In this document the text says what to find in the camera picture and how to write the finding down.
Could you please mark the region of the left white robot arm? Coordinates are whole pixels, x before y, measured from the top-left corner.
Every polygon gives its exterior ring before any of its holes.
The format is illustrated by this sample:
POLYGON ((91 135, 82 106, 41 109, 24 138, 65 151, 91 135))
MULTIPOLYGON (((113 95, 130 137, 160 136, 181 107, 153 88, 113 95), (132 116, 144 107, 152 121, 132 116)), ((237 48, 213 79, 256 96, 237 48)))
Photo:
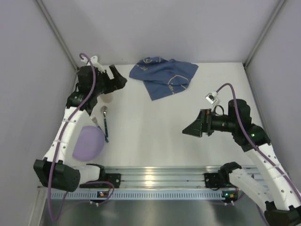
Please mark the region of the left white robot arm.
POLYGON ((33 165, 44 187, 73 192, 86 182, 105 177, 104 167, 91 163, 105 142, 105 134, 92 121, 91 113, 99 95, 122 89, 127 82, 115 65, 109 68, 113 79, 98 66, 78 68, 78 82, 67 98, 57 135, 43 159, 33 165))

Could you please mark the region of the beige paper cup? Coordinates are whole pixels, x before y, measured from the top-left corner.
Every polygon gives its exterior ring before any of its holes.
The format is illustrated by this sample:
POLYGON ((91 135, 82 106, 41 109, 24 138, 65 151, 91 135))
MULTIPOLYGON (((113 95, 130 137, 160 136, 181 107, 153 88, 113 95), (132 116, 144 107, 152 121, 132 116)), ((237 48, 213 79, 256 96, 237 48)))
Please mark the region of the beige paper cup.
POLYGON ((101 99, 104 103, 110 103, 113 101, 113 94, 112 93, 102 94, 101 99))

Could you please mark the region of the blue fish placemat cloth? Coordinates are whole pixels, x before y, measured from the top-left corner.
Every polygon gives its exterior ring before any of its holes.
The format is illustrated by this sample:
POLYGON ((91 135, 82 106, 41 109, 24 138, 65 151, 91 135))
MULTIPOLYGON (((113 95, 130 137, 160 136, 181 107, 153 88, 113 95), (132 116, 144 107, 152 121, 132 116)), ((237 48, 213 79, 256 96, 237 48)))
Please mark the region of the blue fish placemat cloth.
POLYGON ((142 81, 154 101, 185 91, 197 70, 196 64, 156 56, 136 63, 129 77, 142 81))

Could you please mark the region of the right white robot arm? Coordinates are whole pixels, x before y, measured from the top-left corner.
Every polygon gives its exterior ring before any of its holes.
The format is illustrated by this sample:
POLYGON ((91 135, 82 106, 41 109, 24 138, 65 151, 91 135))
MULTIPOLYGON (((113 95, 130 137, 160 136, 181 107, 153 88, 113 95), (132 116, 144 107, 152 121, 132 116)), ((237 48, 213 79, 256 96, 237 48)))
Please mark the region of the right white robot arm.
POLYGON ((215 131, 229 132, 234 142, 251 159, 266 186, 259 184, 236 162, 222 165, 218 174, 227 186, 235 186, 263 212, 270 226, 296 226, 301 223, 301 193, 279 162, 264 129, 254 123, 250 106, 242 99, 228 102, 228 113, 201 109, 194 122, 182 130, 185 135, 202 137, 215 131))

